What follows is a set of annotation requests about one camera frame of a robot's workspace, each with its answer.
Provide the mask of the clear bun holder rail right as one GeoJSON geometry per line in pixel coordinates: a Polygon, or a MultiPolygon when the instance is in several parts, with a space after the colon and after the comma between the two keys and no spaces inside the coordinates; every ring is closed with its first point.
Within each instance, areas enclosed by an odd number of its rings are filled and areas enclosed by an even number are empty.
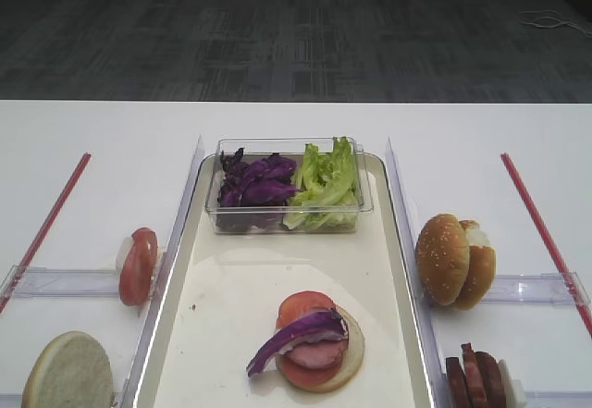
{"type": "Polygon", "coordinates": [[[588,307],[591,299],[576,273],[497,275],[482,303],[588,307]]]}

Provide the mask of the white pusher block meat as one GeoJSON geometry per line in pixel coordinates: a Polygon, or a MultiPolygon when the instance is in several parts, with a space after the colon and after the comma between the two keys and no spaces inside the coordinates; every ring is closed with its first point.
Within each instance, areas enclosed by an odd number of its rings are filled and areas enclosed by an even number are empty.
{"type": "Polygon", "coordinates": [[[506,405],[508,408],[525,408],[527,398],[520,380],[513,379],[505,360],[498,361],[498,367],[505,391],[506,405]]]}

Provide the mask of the right red strip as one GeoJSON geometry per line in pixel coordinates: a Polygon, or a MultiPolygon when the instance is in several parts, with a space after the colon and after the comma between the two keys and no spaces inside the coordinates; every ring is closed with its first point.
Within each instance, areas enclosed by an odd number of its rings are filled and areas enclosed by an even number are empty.
{"type": "Polygon", "coordinates": [[[569,270],[567,264],[565,263],[558,246],[553,240],[543,217],[540,215],[537,206],[533,201],[528,189],[526,188],[510,155],[508,153],[503,153],[500,155],[500,159],[509,176],[511,177],[516,190],[520,194],[524,206],[527,209],[541,240],[544,242],[558,273],[562,276],[567,291],[572,295],[576,309],[586,327],[586,330],[588,331],[588,334],[591,334],[591,311],[589,309],[589,304],[585,303],[584,294],[581,291],[581,287],[579,287],[575,282],[574,273],[569,270]]]}

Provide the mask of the cream metal tray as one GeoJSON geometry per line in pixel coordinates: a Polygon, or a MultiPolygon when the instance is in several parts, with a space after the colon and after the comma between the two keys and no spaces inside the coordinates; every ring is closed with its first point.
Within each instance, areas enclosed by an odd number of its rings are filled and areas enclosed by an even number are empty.
{"type": "Polygon", "coordinates": [[[374,207],[345,234],[220,235],[204,209],[215,159],[199,168],[137,403],[141,407],[429,407],[422,348],[381,159],[367,155],[374,207]],[[274,366],[246,365],[278,307],[322,291],[359,323],[364,361],[344,387],[295,389],[274,366]]]}

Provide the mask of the bacon slice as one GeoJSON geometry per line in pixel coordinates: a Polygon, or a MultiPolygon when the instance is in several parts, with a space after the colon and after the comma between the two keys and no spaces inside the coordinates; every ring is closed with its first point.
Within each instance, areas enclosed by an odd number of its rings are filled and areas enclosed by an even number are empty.
{"type": "Polygon", "coordinates": [[[468,395],[474,408],[488,408],[484,380],[478,367],[475,352],[470,343],[463,343],[462,359],[468,395]]]}

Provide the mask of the green lettuce leaves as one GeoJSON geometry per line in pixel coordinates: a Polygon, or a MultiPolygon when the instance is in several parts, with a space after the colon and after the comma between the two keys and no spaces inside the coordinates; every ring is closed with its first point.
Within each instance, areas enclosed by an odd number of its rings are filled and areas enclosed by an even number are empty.
{"type": "MultiPolygon", "coordinates": [[[[302,165],[293,177],[299,191],[288,200],[291,207],[336,206],[341,209],[359,204],[357,167],[352,146],[347,138],[335,137],[332,151],[321,153],[313,143],[305,145],[302,165]]],[[[288,213],[283,225],[288,230],[305,232],[345,232],[355,229],[356,212],[288,213]]]]}

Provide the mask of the purple cabbage leaf piece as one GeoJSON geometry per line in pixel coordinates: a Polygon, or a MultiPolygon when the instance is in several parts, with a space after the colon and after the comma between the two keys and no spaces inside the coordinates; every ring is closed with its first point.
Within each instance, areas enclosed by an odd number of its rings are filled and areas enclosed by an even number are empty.
{"type": "Polygon", "coordinates": [[[348,325],[336,309],[312,312],[281,328],[267,340],[247,364],[247,376],[261,374],[272,358],[302,343],[340,341],[348,337],[348,325]]]}

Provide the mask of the red strip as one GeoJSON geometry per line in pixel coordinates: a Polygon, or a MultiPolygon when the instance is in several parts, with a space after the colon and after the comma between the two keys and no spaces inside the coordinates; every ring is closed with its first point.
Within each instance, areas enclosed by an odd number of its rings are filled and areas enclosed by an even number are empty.
{"type": "Polygon", "coordinates": [[[47,217],[43,221],[41,227],[37,231],[35,237],[33,238],[29,248],[27,249],[26,253],[20,260],[20,262],[15,266],[14,271],[10,272],[6,276],[5,284],[1,290],[1,312],[4,312],[8,302],[10,301],[17,285],[23,279],[25,273],[27,272],[32,259],[37,254],[39,248],[41,247],[45,237],[47,236],[48,232],[50,231],[51,227],[53,226],[57,216],[59,215],[61,209],[63,208],[66,200],[74,190],[75,186],[77,185],[81,175],[83,174],[85,168],[88,166],[89,161],[91,160],[92,155],[90,153],[84,153],[80,158],[79,163],[76,165],[75,169],[73,170],[72,174],[70,175],[66,185],[62,189],[61,193],[55,200],[54,205],[52,206],[50,212],[48,213],[47,217]]]}
{"type": "Polygon", "coordinates": [[[562,276],[567,291],[572,295],[576,309],[586,327],[586,330],[588,331],[588,334],[591,334],[591,311],[589,309],[589,304],[585,303],[584,294],[581,291],[581,287],[579,287],[575,282],[574,273],[569,270],[567,264],[565,263],[558,246],[553,240],[543,217],[540,215],[537,206],[533,201],[528,189],[526,188],[510,155],[508,153],[503,153],[500,155],[500,159],[509,176],[511,177],[516,190],[520,194],[524,206],[527,209],[541,240],[544,242],[558,273],[562,276]]]}

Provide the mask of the upper tomato slice on tray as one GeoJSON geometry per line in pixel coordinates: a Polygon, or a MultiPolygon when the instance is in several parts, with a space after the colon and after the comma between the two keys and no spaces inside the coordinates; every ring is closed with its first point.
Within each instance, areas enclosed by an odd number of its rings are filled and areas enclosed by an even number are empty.
{"type": "Polygon", "coordinates": [[[278,308],[276,329],[316,311],[335,309],[333,300],[319,291],[299,291],[287,297],[278,308]]]}

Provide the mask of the left red strip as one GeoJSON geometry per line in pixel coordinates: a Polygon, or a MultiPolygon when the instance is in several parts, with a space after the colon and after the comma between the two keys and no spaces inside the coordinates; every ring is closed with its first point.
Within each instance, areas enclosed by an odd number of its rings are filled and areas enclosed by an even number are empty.
{"type": "Polygon", "coordinates": [[[85,168],[88,166],[89,161],[91,160],[92,155],[90,153],[84,153],[80,158],[79,163],[76,165],[75,169],[73,170],[72,174],[70,175],[66,185],[62,189],[61,193],[55,200],[54,205],[52,206],[50,212],[48,213],[47,217],[43,221],[41,227],[37,231],[35,237],[33,238],[29,248],[27,249],[26,253],[20,260],[20,262],[15,266],[14,271],[10,272],[6,276],[5,284],[1,290],[1,312],[4,312],[8,302],[10,301],[17,285],[23,279],[25,273],[27,272],[32,259],[37,254],[39,248],[41,247],[45,237],[47,236],[48,232],[50,231],[51,227],[53,226],[57,216],[59,215],[61,209],[63,208],[66,200],[74,190],[75,186],[77,185],[81,175],[83,174],[85,168]]]}

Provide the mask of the dark sausage slice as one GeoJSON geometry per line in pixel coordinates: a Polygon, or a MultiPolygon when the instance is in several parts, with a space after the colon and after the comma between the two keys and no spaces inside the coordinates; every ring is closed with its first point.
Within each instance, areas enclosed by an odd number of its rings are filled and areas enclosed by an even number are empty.
{"type": "Polygon", "coordinates": [[[447,357],[445,360],[446,375],[455,408],[471,408],[472,404],[467,393],[465,375],[458,357],[447,357]]]}
{"type": "Polygon", "coordinates": [[[493,408],[506,408],[505,389],[495,358],[487,352],[476,352],[475,357],[483,379],[489,406],[493,408]]]}

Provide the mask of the clear meat holder rail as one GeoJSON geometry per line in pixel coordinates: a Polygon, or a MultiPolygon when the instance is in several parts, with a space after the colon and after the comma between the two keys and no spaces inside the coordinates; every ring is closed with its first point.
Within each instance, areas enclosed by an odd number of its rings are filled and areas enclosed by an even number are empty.
{"type": "Polygon", "coordinates": [[[522,382],[512,380],[512,395],[517,407],[591,408],[590,391],[525,390],[522,382]]]}

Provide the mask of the clear tomato holder rail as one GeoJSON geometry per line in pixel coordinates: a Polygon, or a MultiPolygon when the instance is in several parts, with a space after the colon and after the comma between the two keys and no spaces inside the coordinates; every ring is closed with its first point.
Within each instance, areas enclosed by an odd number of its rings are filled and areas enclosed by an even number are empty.
{"type": "Polygon", "coordinates": [[[1,285],[1,297],[117,298],[119,275],[124,262],[123,257],[118,257],[114,267],[101,269],[28,267],[22,273],[19,273],[18,266],[12,266],[1,285]]]}

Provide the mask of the sesame bun half rear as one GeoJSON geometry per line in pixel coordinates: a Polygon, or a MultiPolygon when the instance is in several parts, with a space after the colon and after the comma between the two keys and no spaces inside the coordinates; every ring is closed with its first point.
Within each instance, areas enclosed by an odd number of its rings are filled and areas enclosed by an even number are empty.
{"type": "Polygon", "coordinates": [[[487,234],[474,220],[461,220],[469,244],[469,269],[453,306],[461,310],[475,307],[487,294],[496,276],[496,251],[487,234]]]}

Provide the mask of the upright tomato slice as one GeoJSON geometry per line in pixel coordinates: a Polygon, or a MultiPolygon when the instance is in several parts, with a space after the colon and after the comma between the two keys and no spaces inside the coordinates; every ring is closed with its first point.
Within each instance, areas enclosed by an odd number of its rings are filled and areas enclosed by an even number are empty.
{"type": "Polygon", "coordinates": [[[126,306],[141,306],[149,297],[158,256],[153,230],[136,229],[119,277],[119,297],[126,306]]]}

